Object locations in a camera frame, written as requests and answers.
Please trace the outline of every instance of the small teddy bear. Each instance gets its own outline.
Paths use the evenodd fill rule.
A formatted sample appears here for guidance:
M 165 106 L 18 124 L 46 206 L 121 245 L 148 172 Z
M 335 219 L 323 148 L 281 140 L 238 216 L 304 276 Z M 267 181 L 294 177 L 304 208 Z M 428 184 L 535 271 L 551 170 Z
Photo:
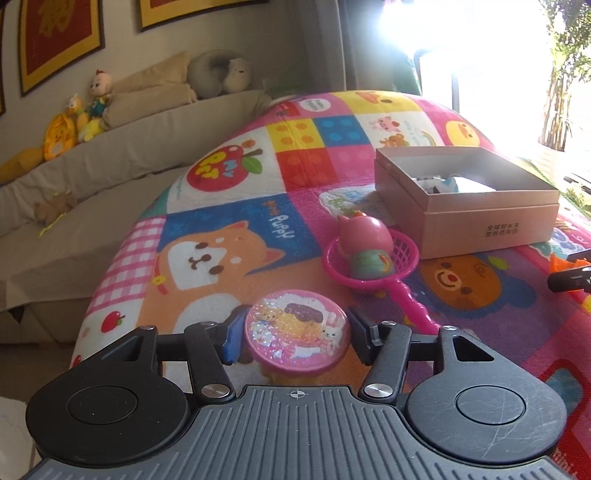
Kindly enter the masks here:
M 78 202 L 71 193 L 56 193 L 49 202 L 35 202 L 34 216 L 35 220 L 49 227 L 62 214 L 71 211 Z

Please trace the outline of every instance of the pink net handle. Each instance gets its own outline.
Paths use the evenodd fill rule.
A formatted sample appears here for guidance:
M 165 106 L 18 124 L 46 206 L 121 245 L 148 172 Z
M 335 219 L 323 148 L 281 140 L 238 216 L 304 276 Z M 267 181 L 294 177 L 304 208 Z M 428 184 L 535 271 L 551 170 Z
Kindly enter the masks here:
M 437 335 L 439 325 L 429 316 L 425 305 L 416 301 L 410 288 L 397 278 L 389 285 L 388 291 L 392 300 L 400 305 L 408 320 L 424 335 Z
M 408 320 L 414 324 L 417 329 L 426 335 L 436 335 L 440 325 L 434 322 L 424 305 L 417 302 L 410 289 L 402 282 L 403 278 L 408 277 L 418 265 L 419 253 L 416 244 L 406 235 L 397 230 L 388 229 L 394 240 L 394 252 L 392 260 L 396 265 L 395 274 L 380 280 L 356 280 L 344 275 L 333 265 L 333 256 L 339 255 L 337 252 L 338 238 L 324 250 L 322 255 L 322 265 L 324 270 L 331 278 L 341 285 L 354 290 L 376 291 L 388 290 L 392 300 L 400 305 Z

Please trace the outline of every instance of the yellow plush toy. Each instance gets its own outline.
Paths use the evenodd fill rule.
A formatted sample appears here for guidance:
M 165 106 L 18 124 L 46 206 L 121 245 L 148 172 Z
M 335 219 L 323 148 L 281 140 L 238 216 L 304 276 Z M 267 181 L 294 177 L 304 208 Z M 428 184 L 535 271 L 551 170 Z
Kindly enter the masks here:
M 56 115 L 45 132 L 43 158 L 53 160 L 76 146 L 76 127 L 65 113 Z
M 77 93 L 68 101 L 66 105 L 66 113 L 76 118 L 76 132 L 80 132 L 82 128 L 88 123 L 89 115 L 82 104 L 82 100 Z
M 101 118 L 93 118 L 78 132 L 78 142 L 88 142 L 105 131 L 101 125 Z
M 12 182 L 43 162 L 42 148 L 27 148 L 0 165 L 0 185 Z

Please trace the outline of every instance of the beige sofa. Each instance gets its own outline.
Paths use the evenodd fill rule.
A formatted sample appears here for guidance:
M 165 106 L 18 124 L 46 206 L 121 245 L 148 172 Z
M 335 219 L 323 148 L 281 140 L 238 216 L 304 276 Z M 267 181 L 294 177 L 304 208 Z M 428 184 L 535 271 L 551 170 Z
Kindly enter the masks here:
M 270 102 L 252 90 L 142 118 L 0 189 L 0 343 L 75 341 L 94 290 L 138 216 Z M 68 191 L 81 203 L 38 238 L 33 202 Z

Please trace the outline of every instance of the orange object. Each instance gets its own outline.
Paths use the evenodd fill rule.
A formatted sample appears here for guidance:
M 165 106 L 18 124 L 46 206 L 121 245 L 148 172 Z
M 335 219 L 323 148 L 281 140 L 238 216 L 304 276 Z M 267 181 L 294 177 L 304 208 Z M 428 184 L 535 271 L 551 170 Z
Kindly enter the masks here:
M 569 262 L 568 260 L 557 257 L 553 253 L 550 254 L 550 273 L 561 272 L 569 268 L 586 267 L 588 265 L 591 265 L 591 263 L 580 258 L 575 262 Z
M 45 132 L 43 158 L 46 161 L 53 160 L 76 144 L 74 122 L 65 113 L 60 113 L 53 118 Z

